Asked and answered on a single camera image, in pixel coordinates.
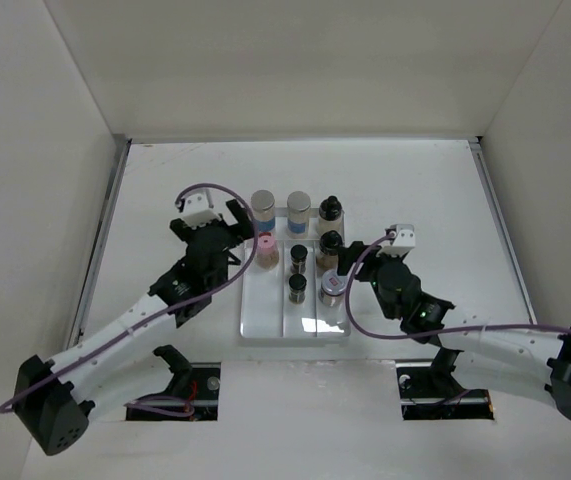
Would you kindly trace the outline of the black-lid tan spice jar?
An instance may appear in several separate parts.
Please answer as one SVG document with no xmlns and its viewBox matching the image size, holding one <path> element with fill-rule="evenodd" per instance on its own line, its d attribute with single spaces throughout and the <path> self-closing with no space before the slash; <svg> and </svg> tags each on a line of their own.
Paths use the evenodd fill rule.
<svg viewBox="0 0 571 480">
<path fill-rule="evenodd" d="M 323 233 L 319 239 L 316 264 L 323 270 L 335 269 L 338 265 L 338 251 L 344 245 L 341 234 L 336 230 Z"/>
</svg>

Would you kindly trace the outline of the silver-lid blue-label shaker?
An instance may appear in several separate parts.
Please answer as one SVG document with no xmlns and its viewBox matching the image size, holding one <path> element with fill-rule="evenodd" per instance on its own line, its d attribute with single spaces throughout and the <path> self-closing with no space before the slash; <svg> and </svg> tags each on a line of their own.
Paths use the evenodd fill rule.
<svg viewBox="0 0 571 480">
<path fill-rule="evenodd" d="M 303 191 L 294 191 L 287 198 L 287 231 L 291 238 L 304 238 L 309 230 L 311 199 Z"/>
<path fill-rule="evenodd" d="M 250 204 L 258 230 L 273 232 L 276 227 L 274 195 L 269 190 L 257 190 L 252 194 Z"/>
</svg>

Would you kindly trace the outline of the red-label white-lid jar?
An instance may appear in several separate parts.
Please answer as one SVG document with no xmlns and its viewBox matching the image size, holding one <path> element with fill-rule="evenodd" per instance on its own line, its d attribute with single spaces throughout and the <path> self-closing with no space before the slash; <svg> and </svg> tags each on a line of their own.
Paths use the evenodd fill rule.
<svg viewBox="0 0 571 480">
<path fill-rule="evenodd" d="M 321 277 L 319 287 L 319 299 L 328 308 L 340 304 L 344 298 L 347 287 L 347 279 L 341 276 L 335 269 L 327 270 Z"/>
</svg>

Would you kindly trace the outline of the black-lid white spice jar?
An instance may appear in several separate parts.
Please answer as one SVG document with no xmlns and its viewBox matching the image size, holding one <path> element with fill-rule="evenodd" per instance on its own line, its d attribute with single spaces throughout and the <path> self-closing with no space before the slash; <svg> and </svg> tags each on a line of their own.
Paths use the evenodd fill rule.
<svg viewBox="0 0 571 480">
<path fill-rule="evenodd" d="M 343 225 L 343 207 L 335 195 L 325 198 L 319 206 L 318 233 L 323 235 L 329 231 L 339 232 Z"/>
</svg>

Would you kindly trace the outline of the small black-lid spice bottle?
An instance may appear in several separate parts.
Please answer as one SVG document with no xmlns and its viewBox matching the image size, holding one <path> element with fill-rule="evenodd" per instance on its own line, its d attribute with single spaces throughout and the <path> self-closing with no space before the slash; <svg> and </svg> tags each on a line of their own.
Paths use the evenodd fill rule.
<svg viewBox="0 0 571 480">
<path fill-rule="evenodd" d="M 290 249 L 291 272 L 303 275 L 306 272 L 308 249 L 302 244 L 295 244 Z"/>
</svg>

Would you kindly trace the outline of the pink-lid spice jar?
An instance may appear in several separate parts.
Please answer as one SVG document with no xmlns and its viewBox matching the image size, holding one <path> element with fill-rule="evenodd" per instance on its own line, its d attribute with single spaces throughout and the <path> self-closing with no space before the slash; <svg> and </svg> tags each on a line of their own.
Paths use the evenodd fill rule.
<svg viewBox="0 0 571 480">
<path fill-rule="evenodd" d="M 263 232 L 258 237 L 256 263 L 264 270 L 275 268 L 280 259 L 278 243 L 270 232 Z"/>
</svg>

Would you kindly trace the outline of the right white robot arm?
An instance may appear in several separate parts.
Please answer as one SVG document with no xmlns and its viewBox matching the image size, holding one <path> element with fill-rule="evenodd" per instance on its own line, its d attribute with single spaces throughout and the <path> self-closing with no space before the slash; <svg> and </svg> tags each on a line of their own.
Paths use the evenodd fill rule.
<svg viewBox="0 0 571 480">
<path fill-rule="evenodd" d="M 387 335 L 362 326 L 357 331 L 437 348 L 428 373 L 436 393 L 500 391 L 549 405 L 571 421 L 571 327 L 484 323 L 426 293 L 404 258 L 380 240 L 339 248 L 338 271 L 349 284 L 369 284 L 383 316 L 400 328 Z"/>
</svg>

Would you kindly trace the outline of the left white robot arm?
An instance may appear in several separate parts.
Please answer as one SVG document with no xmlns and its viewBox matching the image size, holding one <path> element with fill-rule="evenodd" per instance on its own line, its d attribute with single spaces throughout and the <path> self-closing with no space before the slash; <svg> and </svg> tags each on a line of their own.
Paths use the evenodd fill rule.
<svg viewBox="0 0 571 480">
<path fill-rule="evenodd" d="M 47 360 L 33 355 L 20 365 L 6 408 L 45 455 L 69 449 L 112 409 L 150 411 L 157 398 L 188 390 L 192 364 L 170 338 L 234 282 L 230 267 L 248 269 L 232 251 L 258 230 L 241 198 L 226 203 L 233 223 L 213 210 L 204 191 L 183 195 L 177 207 L 170 228 L 185 243 L 184 256 L 99 332 Z"/>
</svg>

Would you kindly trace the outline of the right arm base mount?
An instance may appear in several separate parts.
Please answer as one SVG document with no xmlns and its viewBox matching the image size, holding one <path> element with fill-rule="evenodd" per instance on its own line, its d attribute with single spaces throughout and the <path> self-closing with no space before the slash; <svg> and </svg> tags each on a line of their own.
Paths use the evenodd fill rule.
<svg viewBox="0 0 571 480">
<path fill-rule="evenodd" d="M 466 390 L 452 376 L 456 353 L 396 364 L 401 414 L 406 421 L 493 420 L 487 390 Z"/>
</svg>

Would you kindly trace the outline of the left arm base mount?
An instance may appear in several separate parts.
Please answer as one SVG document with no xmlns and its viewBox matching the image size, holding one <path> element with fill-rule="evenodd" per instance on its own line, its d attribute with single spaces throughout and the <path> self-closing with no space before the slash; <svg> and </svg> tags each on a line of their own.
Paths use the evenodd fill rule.
<svg viewBox="0 0 571 480">
<path fill-rule="evenodd" d="M 164 345 L 153 351 L 170 375 L 156 389 L 126 406 L 127 421 L 202 422 L 216 421 L 221 389 L 220 363 L 191 363 L 175 347 Z"/>
</svg>

